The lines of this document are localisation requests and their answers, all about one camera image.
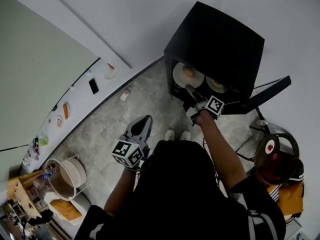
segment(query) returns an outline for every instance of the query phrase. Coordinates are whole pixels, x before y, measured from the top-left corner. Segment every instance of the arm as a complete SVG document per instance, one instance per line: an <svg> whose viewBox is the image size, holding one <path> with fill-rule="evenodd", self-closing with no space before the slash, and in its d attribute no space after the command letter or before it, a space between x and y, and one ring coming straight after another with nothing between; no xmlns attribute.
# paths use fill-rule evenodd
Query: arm
<svg viewBox="0 0 320 240"><path fill-rule="evenodd" d="M126 205L134 191L135 180L136 172L125 168L118 183L104 205L104 210L107 214L113 217Z"/></svg>
<svg viewBox="0 0 320 240"><path fill-rule="evenodd" d="M201 110L196 124L201 127L215 169L227 192L247 175L235 151L226 142L207 110Z"/></svg>

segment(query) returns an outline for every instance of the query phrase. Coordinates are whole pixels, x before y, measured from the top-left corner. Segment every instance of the sneaker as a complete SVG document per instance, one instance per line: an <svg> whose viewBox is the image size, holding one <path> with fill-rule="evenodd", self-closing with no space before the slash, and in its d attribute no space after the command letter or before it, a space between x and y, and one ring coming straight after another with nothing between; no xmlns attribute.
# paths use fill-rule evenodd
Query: sneaker
<svg viewBox="0 0 320 240"><path fill-rule="evenodd" d="M180 137L180 141L190 141L191 140L191 133L188 130L183 131Z"/></svg>
<svg viewBox="0 0 320 240"><path fill-rule="evenodd" d="M166 130L166 133L164 135L165 141L174 141L175 140L175 131L172 129Z"/></svg>

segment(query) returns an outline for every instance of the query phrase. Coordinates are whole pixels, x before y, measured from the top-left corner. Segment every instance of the laundry basket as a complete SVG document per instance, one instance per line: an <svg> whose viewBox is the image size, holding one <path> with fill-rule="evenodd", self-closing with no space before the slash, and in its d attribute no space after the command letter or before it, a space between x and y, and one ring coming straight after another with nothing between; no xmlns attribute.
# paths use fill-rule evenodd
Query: laundry basket
<svg viewBox="0 0 320 240"><path fill-rule="evenodd" d="M55 165L54 174L48 181L55 192L65 200L72 200L88 187L85 170L74 157L79 158L78 155L66 160L51 158L45 164L46 167Z"/></svg>

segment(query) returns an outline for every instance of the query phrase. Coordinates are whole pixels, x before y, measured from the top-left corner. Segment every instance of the small bottle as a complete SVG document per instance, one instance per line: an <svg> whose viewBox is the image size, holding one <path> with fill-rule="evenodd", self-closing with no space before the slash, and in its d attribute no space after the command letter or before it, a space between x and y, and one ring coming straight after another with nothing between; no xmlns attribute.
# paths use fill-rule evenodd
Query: small bottle
<svg viewBox="0 0 320 240"><path fill-rule="evenodd" d="M258 121L256 121L256 123L259 126L266 126L268 124L268 122L266 120L258 120Z"/></svg>

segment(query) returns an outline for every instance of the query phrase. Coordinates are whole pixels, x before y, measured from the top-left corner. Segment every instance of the gray floor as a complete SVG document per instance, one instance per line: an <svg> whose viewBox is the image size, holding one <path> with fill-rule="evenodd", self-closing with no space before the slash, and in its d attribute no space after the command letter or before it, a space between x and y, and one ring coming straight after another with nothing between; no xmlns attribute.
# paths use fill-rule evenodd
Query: gray floor
<svg viewBox="0 0 320 240"><path fill-rule="evenodd" d="M79 155L89 183L84 193L91 204L100 207L104 206L123 170L123 166L111 156L111 147L127 124L135 118L152 116L153 126L148 140L151 149L164 138L168 128L175 130L177 138L183 130L189 129L192 141L200 144L203 141L200 127L191 127L189 124L182 101L168 93L163 61L137 77L130 86L132 91L126 101L120 100L124 88L83 122L52 155L61 159ZM224 115L217 121L219 129L233 149L238 149L250 138L239 151L247 157L254 155L262 139L259 132L249 128L257 116L252 111L247 115ZM253 166L244 159L241 161L246 170Z"/></svg>

